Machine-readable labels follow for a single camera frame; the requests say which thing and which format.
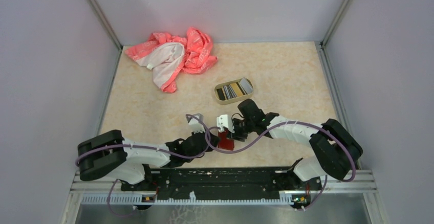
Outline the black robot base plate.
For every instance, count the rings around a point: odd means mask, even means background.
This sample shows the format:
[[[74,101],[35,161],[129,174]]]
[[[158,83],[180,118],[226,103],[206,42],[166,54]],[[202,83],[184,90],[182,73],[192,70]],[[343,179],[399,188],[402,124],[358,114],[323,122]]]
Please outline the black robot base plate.
[[[301,181],[291,166],[242,168],[150,169],[144,181],[121,182],[121,191],[157,192],[157,199],[186,199],[193,192],[199,200],[277,199],[281,191],[320,190],[319,177]]]

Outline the pink white crumpled cloth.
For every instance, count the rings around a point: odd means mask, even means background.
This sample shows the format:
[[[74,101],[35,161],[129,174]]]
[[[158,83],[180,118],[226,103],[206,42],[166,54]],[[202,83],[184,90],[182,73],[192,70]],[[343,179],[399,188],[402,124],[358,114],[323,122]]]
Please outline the pink white crumpled cloth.
[[[125,54],[141,67],[152,71],[153,83],[164,93],[177,90],[176,77],[181,73],[202,74],[218,58],[211,54],[212,38],[189,27],[186,36],[154,32],[146,42],[128,48]]]

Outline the red card holder wallet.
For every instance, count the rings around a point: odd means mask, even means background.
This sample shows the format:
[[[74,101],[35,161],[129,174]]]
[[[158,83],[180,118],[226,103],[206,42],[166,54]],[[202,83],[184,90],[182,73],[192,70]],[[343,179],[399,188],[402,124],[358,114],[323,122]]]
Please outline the red card holder wallet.
[[[225,129],[223,132],[218,133],[218,137],[220,139],[218,143],[218,148],[228,151],[234,151],[234,140],[228,138],[230,131]]]

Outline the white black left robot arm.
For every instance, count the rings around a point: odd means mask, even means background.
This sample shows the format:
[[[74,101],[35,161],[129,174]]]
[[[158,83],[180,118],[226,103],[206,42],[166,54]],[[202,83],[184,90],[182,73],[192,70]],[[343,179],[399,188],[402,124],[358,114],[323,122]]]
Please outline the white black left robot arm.
[[[186,139],[176,139],[160,145],[138,143],[122,136],[120,130],[111,130],[88,139],[77,146],[81,181],[95,181],[103,177],[149,189],[154,182],[149,167],[177,168],[212,151],[220,138],[205,133],[192,133]]]

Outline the beige oval card tray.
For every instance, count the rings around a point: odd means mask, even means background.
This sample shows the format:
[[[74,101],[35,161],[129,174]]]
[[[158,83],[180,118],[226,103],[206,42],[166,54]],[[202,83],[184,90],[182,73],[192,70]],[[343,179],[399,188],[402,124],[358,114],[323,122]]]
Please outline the beige oval card tray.
[[[218,104],[227,105],[249,99],[253,96],[254,86],[246,78],[220,83],[214,87],[214,95]]]

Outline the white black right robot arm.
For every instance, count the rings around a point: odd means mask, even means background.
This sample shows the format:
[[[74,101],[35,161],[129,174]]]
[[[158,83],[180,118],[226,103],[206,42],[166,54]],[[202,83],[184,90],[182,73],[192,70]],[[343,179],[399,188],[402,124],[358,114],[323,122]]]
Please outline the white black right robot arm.
[[[266,114],[252,99],[237,107],[241,118],[221,115],[216,120],[219,131],[228,131],[229,139],[244,141],[254,132],[259,138],[286,139],[313,150],[314,156],[299,160],[288,175],[292,188],[302,189],[308,180],[325,175],[344,182],[354,179],[356,162],[363,149],[339,121],[328,119],[312,124],[290,120],[278,113]]]

